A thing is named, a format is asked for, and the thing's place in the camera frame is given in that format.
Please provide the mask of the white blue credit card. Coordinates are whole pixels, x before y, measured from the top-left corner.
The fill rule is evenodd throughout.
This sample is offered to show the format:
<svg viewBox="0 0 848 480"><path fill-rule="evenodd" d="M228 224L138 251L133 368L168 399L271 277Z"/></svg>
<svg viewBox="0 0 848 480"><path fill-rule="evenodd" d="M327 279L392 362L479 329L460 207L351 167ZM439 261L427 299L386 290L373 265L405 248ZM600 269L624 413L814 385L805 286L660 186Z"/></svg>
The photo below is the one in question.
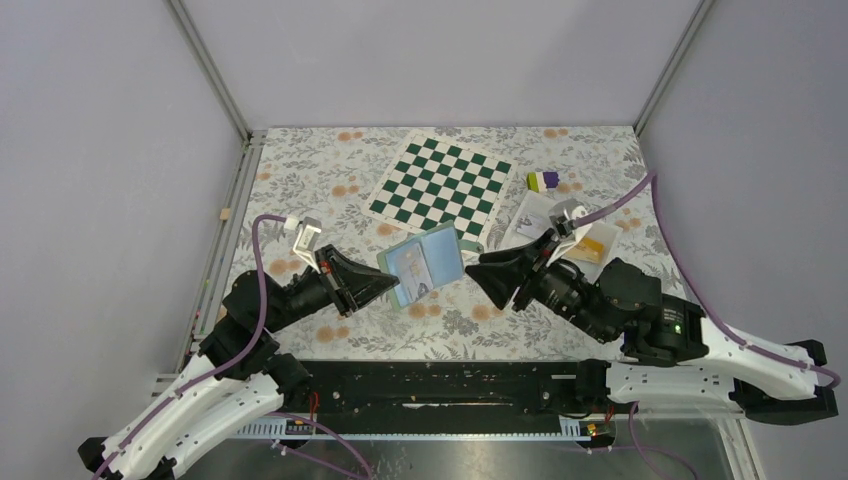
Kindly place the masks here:
<svg viewBox="0 0 848 480"><path fill-rule="evenodd" d="M417 302L433 290L432 276L419 242L401 245L387 260L389 269L399 279L396 293L402 307Z"/></svg>

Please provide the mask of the white patterned credit card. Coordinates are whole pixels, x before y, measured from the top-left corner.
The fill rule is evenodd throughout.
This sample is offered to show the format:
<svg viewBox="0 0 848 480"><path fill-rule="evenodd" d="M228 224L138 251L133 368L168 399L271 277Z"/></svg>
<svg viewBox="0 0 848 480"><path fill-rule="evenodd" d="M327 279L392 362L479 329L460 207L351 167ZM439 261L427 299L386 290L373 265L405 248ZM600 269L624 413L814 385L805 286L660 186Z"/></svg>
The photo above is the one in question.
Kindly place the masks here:
<svg viewBox="0 0 848 480"><path fill-rule="evenodd" d="M524 212L517 216L514 231L527 238L537 238L551 227L550 219L533 212Z"/></svg>

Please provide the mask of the green leather card holder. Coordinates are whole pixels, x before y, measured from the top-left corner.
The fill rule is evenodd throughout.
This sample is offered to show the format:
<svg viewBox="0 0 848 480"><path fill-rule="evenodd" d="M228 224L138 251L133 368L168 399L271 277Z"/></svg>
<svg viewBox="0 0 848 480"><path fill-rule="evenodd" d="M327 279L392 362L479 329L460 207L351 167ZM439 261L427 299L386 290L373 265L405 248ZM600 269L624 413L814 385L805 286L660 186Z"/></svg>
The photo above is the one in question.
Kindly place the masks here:
<svg viewBox="0 0 848 480"><path fill-rule="evenodd" d="M464 258L484 252L481 243L461 239L453 221L414 234L377 254L379 269L399 283L388 292L395 311L403 310L464 275Z"/></svg>

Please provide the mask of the orange credit card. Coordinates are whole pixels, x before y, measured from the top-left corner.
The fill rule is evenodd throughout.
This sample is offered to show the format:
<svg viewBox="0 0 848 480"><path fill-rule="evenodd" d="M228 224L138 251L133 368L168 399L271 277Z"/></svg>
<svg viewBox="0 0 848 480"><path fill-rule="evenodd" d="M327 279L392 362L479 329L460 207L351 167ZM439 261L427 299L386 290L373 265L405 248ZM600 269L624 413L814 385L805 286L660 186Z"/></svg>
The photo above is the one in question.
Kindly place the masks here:
<svg viewBox="0 0 848 480"><path fill-rule="evenodd" d="M565 256L572 260L599 265L605 257L607 247L604 243L589 237L584 237L570 247Z"/></svg>

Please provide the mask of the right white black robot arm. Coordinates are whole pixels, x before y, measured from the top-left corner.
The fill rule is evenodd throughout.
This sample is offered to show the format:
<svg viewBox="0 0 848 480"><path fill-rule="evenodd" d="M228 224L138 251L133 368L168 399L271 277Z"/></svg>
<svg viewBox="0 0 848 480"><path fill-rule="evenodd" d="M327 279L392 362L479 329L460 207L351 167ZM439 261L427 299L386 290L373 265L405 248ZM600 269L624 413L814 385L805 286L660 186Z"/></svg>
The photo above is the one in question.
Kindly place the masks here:
<svg viewBox="0 0 848 480"><path fill-rule="evenodd" d="M778 426L837 415L834 391L817 380L826 362L820 342L773 344L722 330L699 305L664 293L658 278L618 258L589 279L555 257L557 240L547 231L524 246L485 253L466 273L497 308L539 304L595 341L619 344L618 361L576 365L573 396L583 410L712 404Z"/></svg>

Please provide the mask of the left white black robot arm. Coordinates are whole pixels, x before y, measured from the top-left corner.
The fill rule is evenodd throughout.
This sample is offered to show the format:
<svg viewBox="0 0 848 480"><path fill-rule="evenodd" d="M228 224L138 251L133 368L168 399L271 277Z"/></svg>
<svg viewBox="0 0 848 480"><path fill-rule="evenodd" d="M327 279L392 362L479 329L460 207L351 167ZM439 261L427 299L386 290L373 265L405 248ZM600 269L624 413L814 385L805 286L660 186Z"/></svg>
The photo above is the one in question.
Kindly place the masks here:
<svg viewBox="0 0 848 480"><path fill-rule="evenodd" d="M119 432L80 444L85 468L97 479L178 479L241 427L304 407L309 373L279 353L274 333L328 306L350 315L399 282L331 245L315 258L284 286L261 268L241 274L224 319L166 390Z"/></svg>

